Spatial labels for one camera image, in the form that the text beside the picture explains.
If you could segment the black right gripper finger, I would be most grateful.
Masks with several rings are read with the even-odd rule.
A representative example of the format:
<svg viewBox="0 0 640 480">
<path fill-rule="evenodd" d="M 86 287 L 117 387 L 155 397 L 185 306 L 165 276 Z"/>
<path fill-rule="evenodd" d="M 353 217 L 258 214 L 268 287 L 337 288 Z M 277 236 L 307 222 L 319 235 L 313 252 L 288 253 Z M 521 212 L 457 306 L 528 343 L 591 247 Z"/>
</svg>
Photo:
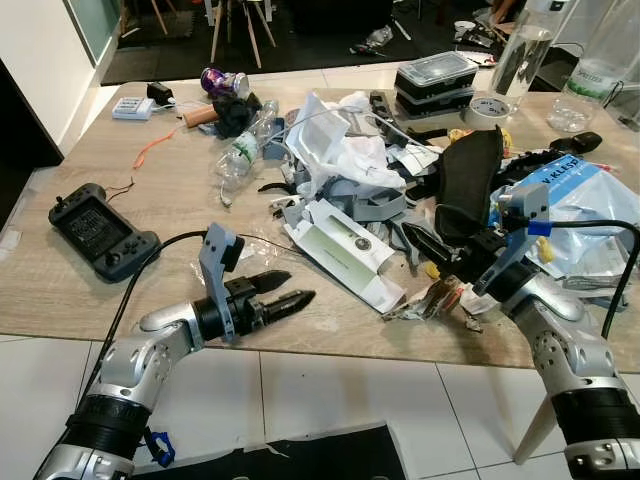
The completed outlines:
<svg viewBox="0 0 640 480">
<path fill-rule="evenodd" d="M 466 259 L 440 261 L 438 271 L 440 282 L 474 284 L 479 279 L 479 266 Z"/>
<path fill-rule="evenodd" d="M 438 268 L 457 268 L 460 256 L 456 248 L 449 247 L 428 228 L 415 223 L 403 223 L 402 230 L 406 242 L 426 260 L 433 262 Z"/>
</svg>

